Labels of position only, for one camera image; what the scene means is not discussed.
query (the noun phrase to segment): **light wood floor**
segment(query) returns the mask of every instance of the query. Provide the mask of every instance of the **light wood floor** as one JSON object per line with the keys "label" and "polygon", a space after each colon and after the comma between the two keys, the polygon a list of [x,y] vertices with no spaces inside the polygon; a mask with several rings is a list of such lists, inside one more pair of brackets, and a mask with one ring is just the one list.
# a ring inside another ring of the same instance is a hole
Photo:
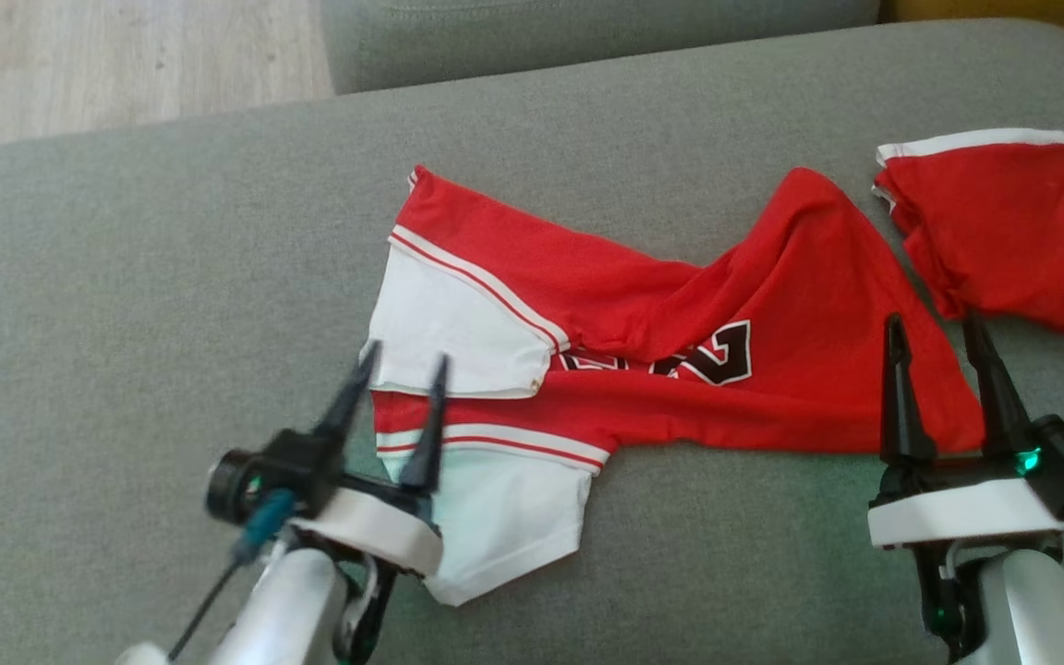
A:
{"label": "light wood floor", "polygon": [[0,0],[0,144],[333,96],[319,0]]}

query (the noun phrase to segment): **black cable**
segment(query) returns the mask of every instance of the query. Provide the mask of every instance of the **black cable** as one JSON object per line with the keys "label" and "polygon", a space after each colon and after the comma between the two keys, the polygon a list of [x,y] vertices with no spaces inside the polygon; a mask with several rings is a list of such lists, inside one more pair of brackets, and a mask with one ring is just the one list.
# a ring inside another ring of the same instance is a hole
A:
{"label": "black cable", "polygon": [[192,638],[196,628],[200,627],[200,621],[203,620],[203,615],[207,614],[207,610],[212,609],[212,603],[215,602],[216,597],[220,595],[220,589],[225,588],[225,584],[228,584],[228,580],[231,580],[233,573],[239,570],[242,564],[239,561],[233,561],[225,569],[223,576],[220,576],[219,580],[216,580],[216,584],[213,584],[212,591],[207,593],[206,597],[203,598],[203,602],[199,603],[199,610],[195,611],[195,616],[192,616],[192,621],[186,625],[186,629],[183,630],[183,635],[180,636],[178,643],[174,643],[174,647],[170,649],[170,653],[166,655],[166,660],[174,662],[178,660],[179,654],[182,653],[183,648],[186,647],[186,642]]}

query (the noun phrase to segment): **gray upholstered surface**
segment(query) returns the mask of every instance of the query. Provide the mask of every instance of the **gray upholstered surface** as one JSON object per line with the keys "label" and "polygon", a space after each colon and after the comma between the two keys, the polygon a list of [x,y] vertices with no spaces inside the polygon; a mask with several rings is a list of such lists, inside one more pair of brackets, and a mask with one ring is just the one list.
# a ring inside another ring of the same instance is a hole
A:
{"label": "gray upholstered surface", "polygon": [[[1064,128],[1064,31],[887,26],[0,148],[0,662],[174,638],[233,537],[203,516],[204,472],[325,404],[414,163],[709,262],[795,165],[892,238],[874,147],[990,126]],[[1064,336],[992,328],[1031,409],[1064,414]],[[868,547],[878,476],[621,451],[582,554],[460,610],[405,581],[379,662],[936,664],[911,560]]]}
{"label": "gray upholstered surface", "polygon": [[322,0],[336,93],[872,24],[879,0]]}

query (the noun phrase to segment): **blue cable connector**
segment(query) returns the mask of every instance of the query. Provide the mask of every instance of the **blue cable connector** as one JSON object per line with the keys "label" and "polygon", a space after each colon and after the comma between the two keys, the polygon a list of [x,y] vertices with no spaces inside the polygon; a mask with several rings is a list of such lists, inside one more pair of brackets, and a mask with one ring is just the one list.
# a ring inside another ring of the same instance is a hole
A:
{"label": "blue cable connector", "polygon": [[245,522],[240,538],[233,543],[233,563],[252,564],[256,555],[261,554],[265,543],[269,543],[269,539],[286,525],[286,519],[295,514],[295,502],[296,497],[290,489],[273,489],[269,493],[269,497],[266,497],[261,508],[249,517],[249,521]]}

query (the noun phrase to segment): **folded red garment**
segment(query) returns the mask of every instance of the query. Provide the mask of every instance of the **folded red garment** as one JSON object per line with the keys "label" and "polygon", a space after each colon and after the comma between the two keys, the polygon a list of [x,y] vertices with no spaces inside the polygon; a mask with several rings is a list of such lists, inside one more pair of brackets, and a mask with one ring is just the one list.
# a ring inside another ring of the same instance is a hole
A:
{"label": "folded red garment", "polygon": [[878,148],[874,193],[947,318],[1064,332],[1064,132],[979,130]]}

